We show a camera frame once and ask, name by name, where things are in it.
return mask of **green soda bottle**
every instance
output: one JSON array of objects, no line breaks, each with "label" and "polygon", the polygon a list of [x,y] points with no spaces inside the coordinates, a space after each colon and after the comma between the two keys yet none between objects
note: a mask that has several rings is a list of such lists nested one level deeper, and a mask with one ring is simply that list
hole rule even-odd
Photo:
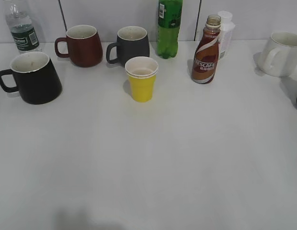
[{"label": "green soda bottle", "polygon": [[182,7],[183,0],[159,0],[157,53],[164,59],[177,54]]}]

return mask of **black mug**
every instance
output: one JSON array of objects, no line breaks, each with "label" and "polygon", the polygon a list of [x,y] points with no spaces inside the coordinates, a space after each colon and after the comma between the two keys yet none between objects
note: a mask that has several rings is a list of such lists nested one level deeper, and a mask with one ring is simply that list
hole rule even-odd
[{"label": "black mug", "polygon": [[[13,75],[16,86],[5,85],[2,76]],[[29,52],[14,58],[10,69],[0,71],[0,86],[5,92],[17,92],[30,104],[44,104],[57,98],[62,85],[50,57]]]},{"label": "black mug", "polygon": [[[110,60],[110,51],[116,46],[117,58]],[[134,57],[149,57],[149,38],[147,31],[139,26],[127,26],[118,31],[115,43],[107,47],[106,59],[110,64],[121,63],[122,66]]]}]

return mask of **water bottle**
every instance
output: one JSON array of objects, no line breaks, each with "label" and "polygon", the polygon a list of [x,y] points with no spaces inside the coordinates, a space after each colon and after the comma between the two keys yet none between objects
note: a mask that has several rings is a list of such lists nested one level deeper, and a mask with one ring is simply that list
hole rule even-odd
[{"label": "water bottle", "polygon": [[20,53],[41,51],[39,41],[24,0],[4,0],[5,18]]},{"label": "water bottle", "polygon": [[220,42],[220,57],[219,59],[223,58],[228,51],[231,36],[233,34],[233,30],[236,25],[231,21],[233,18],[232,13],[228,11],[219,11],[217,13],[221,17],[221,32],[219,35],[219,42]]},{"label": "water bottle", "polygon": [[182,8],[183,0],[159,0],[157,53],[164,59],[177,54]]}]

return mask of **mug handle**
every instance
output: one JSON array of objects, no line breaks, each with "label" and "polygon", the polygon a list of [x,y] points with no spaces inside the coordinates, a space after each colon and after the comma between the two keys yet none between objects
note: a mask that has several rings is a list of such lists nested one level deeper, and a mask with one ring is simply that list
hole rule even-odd
[{"label": "mug handle", "polygon": [[116,46],[120,46],[120,43],[118,42],[115,42],[115,43],[111,43],[108,47],[107,47],[107,51],[106,51],[106,59],[107,59],[107,62],[109,64],[115,64],[115,63],[118,63],[119,62],[119,59],[116,58],[116,59],[113,59],[113,60],[110,60],[110,51],[113,47],[116,47]]},{"label": "mug handle", "polygon": [[8,87],[8,86],[5,85],[5,83],[3,81],[2,76],[4,76],[4,75],[12,75],[12,74],[13,74],[13,71],[11,69],[6,69],[6,70],[0,71],[0,86],[2,87],[2,89],[5,92],[17,92],[17,91],[19,91],[18,86]]},{"label": "mug handle", "polygon": [[56,41],[55,41],[55,53],[58,57],[62,57],[62,58],[68,58],[69,57],[69,54],[62,54],[59,52],[58,50],[58,43],[59,42],[67,42],[67,38],[66,37],[60,37],[60,38],[57,38]]},{"label": "mug handle", "polygon": [[268,54],[268,56],[266,57],[264,63],[263,63],[263,70],[264,71],[269,71],[273,66],[272,66],[272,62],[276,56],[276,54],[278,54],[281,51],[281,49],[279,48],[275,48],[273,50],[271,50]]}]

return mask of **nescafe coffee bottle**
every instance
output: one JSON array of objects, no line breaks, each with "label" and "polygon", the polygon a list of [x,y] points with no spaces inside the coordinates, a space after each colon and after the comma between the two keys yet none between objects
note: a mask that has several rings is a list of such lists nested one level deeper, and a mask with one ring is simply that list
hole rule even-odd
[{"label": "nescafe coffee bottle", "polygon": [[218,37],[220,26],[220,16],[208,16],[202,40],[194,55],[192,79],[197,83],[210,83],[215,76],[217,61],[219,59]]}]

